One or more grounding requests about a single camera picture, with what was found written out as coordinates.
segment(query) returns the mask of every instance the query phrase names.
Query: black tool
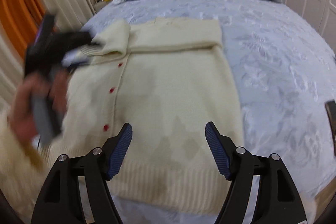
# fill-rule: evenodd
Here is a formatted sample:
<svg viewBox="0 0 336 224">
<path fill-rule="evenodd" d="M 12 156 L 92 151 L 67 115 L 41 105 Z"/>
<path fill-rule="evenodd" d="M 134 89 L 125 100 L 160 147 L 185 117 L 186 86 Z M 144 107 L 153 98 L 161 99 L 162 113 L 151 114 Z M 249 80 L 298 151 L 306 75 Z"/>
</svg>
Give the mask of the black tool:
<svg viewBox="0 0 336 224">
<path fill-rule="evenodd" d="M 219 172 L 232 181 L 215 224 L 243 222 L 253 176 L 260 176 L 253 224 L 307 224 L 299 193 L 278 154 L 252 155 L 220 135 L 212 122 L 206 125 L 205 136 Z"/>
<path fill-rule="evenodd" d="M 131 140 L 132 127 L 126 123 L 118 136 L 86 156 L 59 156 L 43 184 L 31 224 L 86 224 L 78 176 L 85 177 L 95 224 L 122 223 L 106 181 L 119 172 Z"/>
<path fill-rule="evenodd" d="M 62 69 L 65 54 L 83 45 L 92 43 L 89 32 L 54 32 L 55 16 L 46 14 L 42 20 L 35 42 L 28 46 L 25 60 L 25 77 L 38 71 L 49 82 L 58 70 Z M 61 133 L 63 114 L 53 110 L 53 101 L 49 98 L 33 96 L 31 108 L 40 141 L 48 144 Z"/>
<path fill-rule="evenodd" d="M 327 110 L 331 134 L 334 143 L 334 155 L 336 157 L 336 103 L 335 101 L 326 102 L 325 108 Z"/>
<path fill-rule="evenodd" d="M 219 172 L 232 181 L 215 224 L 243 222 L 253 176 L 260 176 L 253 224 L 307 224 L 299 193 L 278 154 L 268 158 L 251 155 L 220 135 L 212 122 L 206 125 L 205 136 Z M 85 176 L 95 224 L 122 224 L 106 180 L 119 172 L 131 139 L 132 127 L 126 123 L 117 137 L 86 156 L 59 156 L 37 199 L 31 224 L 86 223 L 78 176 Z"/>
</svg>

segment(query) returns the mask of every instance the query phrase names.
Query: ribbed hem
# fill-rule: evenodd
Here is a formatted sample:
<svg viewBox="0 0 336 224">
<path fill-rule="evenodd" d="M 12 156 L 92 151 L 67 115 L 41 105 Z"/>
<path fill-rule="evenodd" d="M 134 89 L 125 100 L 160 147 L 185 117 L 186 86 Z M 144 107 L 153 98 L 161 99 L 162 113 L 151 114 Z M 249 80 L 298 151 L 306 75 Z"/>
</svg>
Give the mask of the ribbed hem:
<svg viewBox="0 0 336 224">
<path fill-rule="evenodd" d="M 88 151 L 60 149 L 70 157 L 86 155 Z M 41 150 L 48 166 L 59 155 L 50 148 Z M 217 215 L 226 198 L 230 182 L 217 170 L 175 169 L 152 166 L 145 162 L 127 161 L 112 181 L 112 195 L 183 213 Z"/>
</svg>

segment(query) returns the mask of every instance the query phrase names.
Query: sweater sleeve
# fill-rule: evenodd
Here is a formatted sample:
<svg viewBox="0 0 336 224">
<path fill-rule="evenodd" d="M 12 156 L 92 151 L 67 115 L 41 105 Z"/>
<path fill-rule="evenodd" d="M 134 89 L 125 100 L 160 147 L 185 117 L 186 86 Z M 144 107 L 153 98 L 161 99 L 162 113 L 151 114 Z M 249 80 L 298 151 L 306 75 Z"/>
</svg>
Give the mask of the sweater sleeve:
<svg viewBox="0 0 336 224">
<path fill-rule="evenodd" d="M 7 124 L 7 113 L 0 113 L 0 189 L 25 223 L 30 223 L 47 174 L 38 152 L 31 145 L 21 146 Z"/>
</svg>

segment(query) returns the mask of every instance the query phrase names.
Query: bed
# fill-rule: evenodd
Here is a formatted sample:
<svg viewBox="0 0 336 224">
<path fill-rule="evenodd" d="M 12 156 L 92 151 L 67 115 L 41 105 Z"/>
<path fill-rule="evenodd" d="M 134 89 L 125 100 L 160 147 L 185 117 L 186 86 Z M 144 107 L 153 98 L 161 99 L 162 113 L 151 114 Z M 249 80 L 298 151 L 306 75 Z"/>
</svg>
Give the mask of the bed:
<svg viewBox="0 0 336 224">
<path fill-rule="evenodd" d="M 304 200 L 308 221 L 313 223 L 314 198 L 336 176 L 324 107 L 325 102 L 336 97 L 336 65 L 335 54 L 327 43 L 291 9 L 265 0 L 110 3 L 84 29 L 97 34 L 118 18 L 140 24 L 156 17 L 220 21 L 223 54 L 241 102 L 245 147 L 255 155 L 278 153 L 282 157 Z M 251 222 L 257 189 L 255 179 L 244 223 Z M 177 213 L 118 197 L 114 201 L 125 224 L 205 224 L 216 220 L 215 215 Z"/>
</svg>

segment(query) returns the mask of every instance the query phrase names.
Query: cream cardigan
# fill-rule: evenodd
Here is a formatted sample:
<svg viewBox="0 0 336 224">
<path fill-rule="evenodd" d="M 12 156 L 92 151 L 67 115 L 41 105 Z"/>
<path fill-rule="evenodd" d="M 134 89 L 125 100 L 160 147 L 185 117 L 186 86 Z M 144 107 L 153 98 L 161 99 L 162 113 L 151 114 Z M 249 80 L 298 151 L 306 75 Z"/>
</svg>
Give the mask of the cream cardigan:
<svg viewBox="0 0 336 224">
<path fill-rule="evenodd" d="M 83 51 L 93 61 L 70 81 L 64 133 L 40 151 L 48 167 L 60 154 L 76 157 L 102 146 L 128 122 L 133 139 L 109 183 L 111 193 L 181 212 L 217 214 L 229 183 L 206 142 L 206 123 L 213 121 L 221 134 L 243 145 L 239 99 L 221 52 L 218 21 L 157 18 L 129 25 L 120 20 L 95 40 L 105 46 Z M 23 185 L 34 183 L 17 172 L 4 172 L 5 180 L 17 175 Z M 39 174 L 43 178 L 45 171 Z M 0 180 L 1 189 L 6 185 Z M 11 191 L 4 194 L 20 208 Z"/>
</svg>

